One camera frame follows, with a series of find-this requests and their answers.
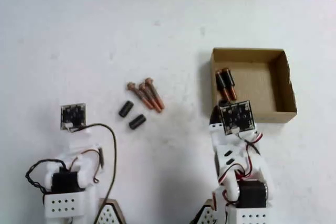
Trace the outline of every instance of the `copper screw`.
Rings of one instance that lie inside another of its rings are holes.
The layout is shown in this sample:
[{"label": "copper screw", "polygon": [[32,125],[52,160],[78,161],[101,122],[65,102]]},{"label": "copper screw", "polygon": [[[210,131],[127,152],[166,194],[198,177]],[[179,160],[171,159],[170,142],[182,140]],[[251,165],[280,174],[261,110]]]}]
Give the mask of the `copper screw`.
[{"label": "copper screw", "polygon": [[145,80],[145,83],[147,84],[147,86],[150,88],[150,90],[152,91],[154,98],[156,99],[158,105],[160,106],[161,110],[164,109],[164,104],[163,101],[161,99],[161,97],[159,96],[159,93],[157,92],[156,88],[153,85],[153,79],[152,78],[147,78]]},{"label": "copper screw", "polygon": [[223,80],[221,76],[221,71],[216,72],[216,83],[217,83],[217,88],[220,91],[222,97],[225,99],[225,101],[227,102],[231,101],[230,95],[226,88],[225,81]]},{"label": "copper screw", "polygon": [[139,84],[139,89],[147,95],[147,98],[149,99],[149,101],[151,102],[151,104],[153,105],[155,110],[160,113],[162,110],[160,109],[160,107],[156,103],[152,92],[148,89],[148,87],[146,87],[145,83]]},{"label": "copper screw", "polygon": [[232,95],[232,100],[236,101],[237,100],[237,95],[235,91],[235,81],[233,80],[233,77],[231,75],[231,70],[228,68],[223,68],[222,73],[224,75],[225,81],[227,81],[227,84],[230,88],[231,95]]},{"label": "copper screw", "polygon": [[140,91],[139,89],[137,89],[137,88],[135,87],[135,83],[134,83],[134,82],[129,82],[129,83],[127,84],[127,88],[128,88],[129,90],[133,91],[134,94],[136,94],[136,95],[139,97],[139,99],[143,102],[143,104],[146,105],[146,107],[147,107],[148,109],[152,110],[152,109],[154,108],[154,107],[152,106],[152,104],[147,100],[145,94],[144,94],[142,91]]},{"label": "copper screw", "polygon": [[232,99],[234,101],[237,100],[237,95],[236,95],[236,91],[235,91],[235,88],[233,86],[230,87],[230,91],[231,91],[231,95],[232,95]]}]

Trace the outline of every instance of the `black circuit board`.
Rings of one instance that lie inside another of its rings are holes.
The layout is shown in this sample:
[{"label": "black circuit board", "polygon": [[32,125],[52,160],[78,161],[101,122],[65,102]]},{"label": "black circuit board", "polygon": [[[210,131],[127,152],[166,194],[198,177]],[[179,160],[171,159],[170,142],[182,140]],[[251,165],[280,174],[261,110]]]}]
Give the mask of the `black circuit board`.
[{"label": "black circuit board", "polygon": [[219,108],[225,135],[255,129],[250,101],[229,103]]},{"label": "black circuit board", "polygon": [[78,128],[86,124],[85,103],[61,106],[61,130],[67,130],[66,123]]}]

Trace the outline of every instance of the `brown cardboard box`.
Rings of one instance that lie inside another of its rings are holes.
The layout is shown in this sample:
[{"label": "brown cardboard box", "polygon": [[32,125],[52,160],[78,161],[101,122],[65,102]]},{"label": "brown cardboard box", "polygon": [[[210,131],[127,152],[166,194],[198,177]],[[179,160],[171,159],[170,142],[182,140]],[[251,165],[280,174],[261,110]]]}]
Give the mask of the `brown cardboard box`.
[{"label": "brown cardboard box", "polygon": [[213,105],[222,98],[216,70],[231,70],[238,101],[250,100],[254,120],[286,123],[297,114],[286,54],[282,49],[214,48],[211,57]]}]

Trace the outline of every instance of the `white perforated plate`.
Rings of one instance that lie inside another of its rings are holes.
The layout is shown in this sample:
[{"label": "white perforated plate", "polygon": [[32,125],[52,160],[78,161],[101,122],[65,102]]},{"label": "white perforated plate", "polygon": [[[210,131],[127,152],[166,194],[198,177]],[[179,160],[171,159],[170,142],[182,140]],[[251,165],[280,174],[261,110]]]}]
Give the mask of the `white perforated plate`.
[{"label": "white perforated plate", "polygon": [[45,196],[46,218],[67,218],[85,213],[85,192],[70,194],[49,194]]},{"label": "white perforated plate", "polygon": [[235,208],[228,207],[228,223],[231,224],[270,224],[271,207]]},{"label": "white perforated plate", "polygon": [[213,224],[216,220],[211,207],[205,207],[199,218],[197,224]]},{"label": "white perforated plate", "polygon": [[98,224],[119,224],[117,214],[111,205],[105,205],[98,219]]}]

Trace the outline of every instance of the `black cylinder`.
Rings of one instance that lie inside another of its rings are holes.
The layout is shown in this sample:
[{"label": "black cylinder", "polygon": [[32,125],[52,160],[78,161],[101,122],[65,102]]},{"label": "black cylinder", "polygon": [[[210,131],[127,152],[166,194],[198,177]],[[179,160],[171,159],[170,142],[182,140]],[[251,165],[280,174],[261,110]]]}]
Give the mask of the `black cylinder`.
[{"label": "black cylinder", "polygon": [[127,101],[124,106],[121,108],[121,110],[119,111],[119,115],[124,118],[125,116],[127,116],[128,112],[130,112],[131,108],[133,107],[133,102],[131,101]]},{"label": "black cylinder", "polygon": [[225,81],[223,80],[220,72],[216,72],[216,83],[217,83],[217,89],[219,91],[222,91],[223,89],[226,88]]},{"label": "black cylinder", "polygon": [[230,69],[223,68],[222,69],[222,77],[223,77],[227,86],[229,86],[229,87],[234,87],[235,86],[235,82],[233,81]]},{"label": "black cylinder", "polygon": [[146,118],[143,114],[138,115],[133,121],[129,123],[129,126],[132,130],[135,130],[137,127],[139,127],[141,124],[143,124],[146,121]]}]

